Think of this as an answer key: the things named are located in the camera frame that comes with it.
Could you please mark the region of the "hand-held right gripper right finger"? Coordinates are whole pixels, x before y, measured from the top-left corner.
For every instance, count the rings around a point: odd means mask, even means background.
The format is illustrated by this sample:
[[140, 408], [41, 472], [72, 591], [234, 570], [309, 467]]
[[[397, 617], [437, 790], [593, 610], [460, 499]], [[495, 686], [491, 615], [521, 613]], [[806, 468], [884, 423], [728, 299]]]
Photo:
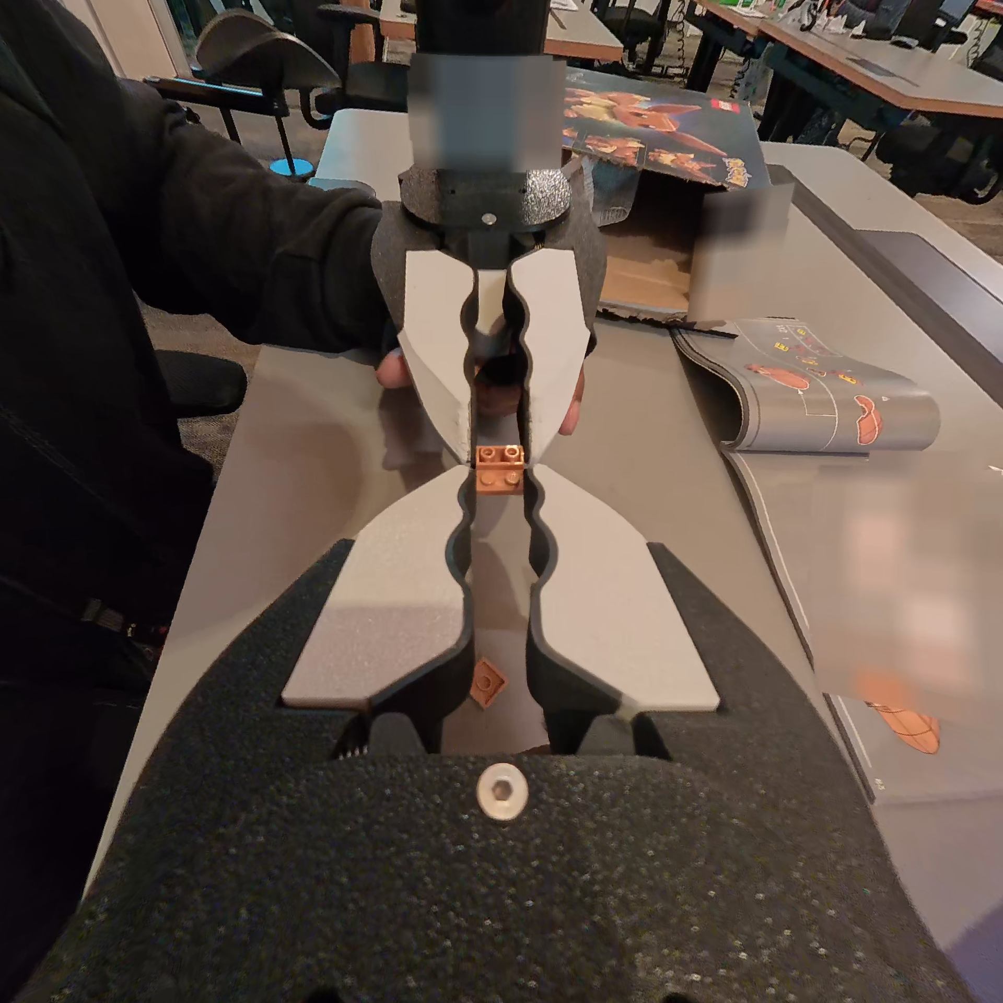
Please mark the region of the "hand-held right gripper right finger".
[[546, 712], [713, 712], [720, 698], [644, 536], [555, 470], [526, 482], [527, 671]]

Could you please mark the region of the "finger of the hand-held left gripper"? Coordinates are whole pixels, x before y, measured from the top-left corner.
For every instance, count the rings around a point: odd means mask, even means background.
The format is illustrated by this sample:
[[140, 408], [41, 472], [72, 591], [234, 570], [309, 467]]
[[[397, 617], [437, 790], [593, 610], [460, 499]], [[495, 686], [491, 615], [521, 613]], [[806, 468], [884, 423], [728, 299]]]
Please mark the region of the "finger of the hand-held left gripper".
[[508, 288], [520, 309], [516, 334], [528, 362], [520, 435], [534, 466], [566, 418], [590, 340], [573, 251], [544, 248], [518, 258]]
[[407, 252], [403, 355], [425, 413], [458, 460], [471, 458], [470, 342], [461, 321], [473, 292], [469, 265], [445, 252]]

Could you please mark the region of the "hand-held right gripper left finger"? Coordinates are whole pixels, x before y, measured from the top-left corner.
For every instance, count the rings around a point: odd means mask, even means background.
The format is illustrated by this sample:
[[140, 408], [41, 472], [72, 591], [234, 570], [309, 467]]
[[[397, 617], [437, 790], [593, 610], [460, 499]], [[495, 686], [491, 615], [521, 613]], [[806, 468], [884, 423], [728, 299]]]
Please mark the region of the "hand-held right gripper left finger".
[[452, 468], [358, 533], [283, 690], [300, 708], [455, 709], [470, 689], [472, 470]]

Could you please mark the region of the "brown two-stud brick plate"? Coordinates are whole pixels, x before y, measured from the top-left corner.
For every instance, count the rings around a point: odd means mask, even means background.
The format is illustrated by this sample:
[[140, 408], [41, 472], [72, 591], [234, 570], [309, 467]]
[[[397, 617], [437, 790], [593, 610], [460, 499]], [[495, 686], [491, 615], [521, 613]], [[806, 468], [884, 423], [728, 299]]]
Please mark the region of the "brown two-stud brick plate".
[[478, 446], [474, 469], [479, 495], [522, 494], [524, 450], [521, 445]]

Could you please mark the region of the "grey desk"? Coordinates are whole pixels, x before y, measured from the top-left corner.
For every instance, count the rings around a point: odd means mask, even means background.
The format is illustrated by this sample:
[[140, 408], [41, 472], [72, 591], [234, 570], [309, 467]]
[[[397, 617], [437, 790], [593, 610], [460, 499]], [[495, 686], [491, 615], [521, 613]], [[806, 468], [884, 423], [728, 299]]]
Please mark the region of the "grey desk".
[[[750, 509], [669, 339], [599, 325], [583, 422], [545, 461], [668, 549], [771, 648], [835, 733]], [[107, 853], [145, 762], [183, 699], [237, 634], [336, 541], [451, 458], [421, 439], [413, 393], [382, 396], [355, 357], [264, 347], [209, 507], [168, 645], [98, 846]], [[524, 672], [530, 530], [512, 497], [479, 505], [473, 540], [477, 652], [508, 675], [491, 709], [472, 700], [445, 722], [445, 749], [519, 752], [543, 744]], [[1001, 796], [877, 807], [914, 905], [954, 958], [1001, 931]]]

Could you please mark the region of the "person's left hand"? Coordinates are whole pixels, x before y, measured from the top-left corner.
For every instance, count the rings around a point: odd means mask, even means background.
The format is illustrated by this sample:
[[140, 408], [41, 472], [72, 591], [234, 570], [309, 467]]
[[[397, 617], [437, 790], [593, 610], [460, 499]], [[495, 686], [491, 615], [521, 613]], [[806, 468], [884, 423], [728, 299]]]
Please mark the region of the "person's left hand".
[[[488, 366], [476, 378], [476, 403], [480, 412], [489, 417], [503, 417], [515, 414], [520, 404], [520, 385], [510, 380], [505, 382], [500, 376], [489, 373]], [[384, 389], [402, 389], [412, 385], [412, 374], [402, 350], [391, 349], [378, 363], [375, 378]], [[581, 406], [586, 385], [585, 371], [580, 370], [572, 400], [566, 415], [559, 427], [558, 434], [571, 435], [580, 420]]]

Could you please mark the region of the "cardboard box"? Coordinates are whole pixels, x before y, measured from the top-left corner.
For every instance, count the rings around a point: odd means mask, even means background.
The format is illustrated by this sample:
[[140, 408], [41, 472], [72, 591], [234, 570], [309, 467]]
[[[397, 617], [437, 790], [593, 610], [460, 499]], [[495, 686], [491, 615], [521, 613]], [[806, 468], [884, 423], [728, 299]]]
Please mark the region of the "cardboard box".
[[763, 316], [794, 187], [773, 185], [747, 103], [570, 69], [565, 149], [583, 157], [606, 238], [603, 310]]

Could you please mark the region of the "grey instruction booklet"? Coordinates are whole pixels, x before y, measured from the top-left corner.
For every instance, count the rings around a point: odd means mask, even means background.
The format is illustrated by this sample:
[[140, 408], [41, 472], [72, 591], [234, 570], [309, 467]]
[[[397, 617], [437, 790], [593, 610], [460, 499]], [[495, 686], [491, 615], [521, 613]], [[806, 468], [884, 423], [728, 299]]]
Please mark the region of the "grey instruction booklet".
[[788, 318], [674, 332], [871, 800], [1001, 795], [1000, 421]]

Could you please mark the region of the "black office chair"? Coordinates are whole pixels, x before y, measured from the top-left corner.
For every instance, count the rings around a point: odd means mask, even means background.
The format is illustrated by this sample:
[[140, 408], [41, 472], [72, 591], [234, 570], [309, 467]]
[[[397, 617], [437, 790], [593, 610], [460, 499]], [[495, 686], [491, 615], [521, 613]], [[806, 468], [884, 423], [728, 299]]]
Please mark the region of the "black office chair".
[[238, 362], [164, 349], [156, 356], [176, 419], [225, 416], [242, 405], [248, 377]]
[[292, 2], [295, 33], [280, 31], [243, 8], [219, 13], [195, 49], [190, 78], [147, 77], [162, 97], [216, 107], [232, 141], [235, 110], [276, 120], [284, 155], [271, 171], [305, 182], [315, 169], [295, 158], [283, 120], [288, 91], [299, 94], [304, 119], [325, 131], [343, 108], [406, 112], [408, 67], [382, 59], [378, 12], [367, 2]]

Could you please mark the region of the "light grey table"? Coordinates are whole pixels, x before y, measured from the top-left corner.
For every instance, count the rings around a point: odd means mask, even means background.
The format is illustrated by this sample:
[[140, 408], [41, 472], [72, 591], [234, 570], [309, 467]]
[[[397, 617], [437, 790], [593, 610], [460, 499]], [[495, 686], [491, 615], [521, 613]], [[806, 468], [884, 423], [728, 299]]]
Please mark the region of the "light grey table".
[[771, 180], [794, 184], [798, 211], [1000, 407], [1001, 258], [841, 149], [763, 150]]

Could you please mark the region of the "long wooden table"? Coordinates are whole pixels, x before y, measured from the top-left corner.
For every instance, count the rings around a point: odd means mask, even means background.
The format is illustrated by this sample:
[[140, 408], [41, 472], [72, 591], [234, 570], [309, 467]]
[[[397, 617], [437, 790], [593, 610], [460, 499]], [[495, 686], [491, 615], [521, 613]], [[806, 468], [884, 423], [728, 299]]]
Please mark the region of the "long wooden table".
[[888, 42], [828, 31], [802, 31], [710, 1], [690, 2], [687, 12], [698, 8], [748, 38], [781, 47], [780, 66], [784, 69], [795, 68], [789, 58], [797, 54], [898, 109], [1002, 118], [1001, 82], [926, 50], [908, 51]]

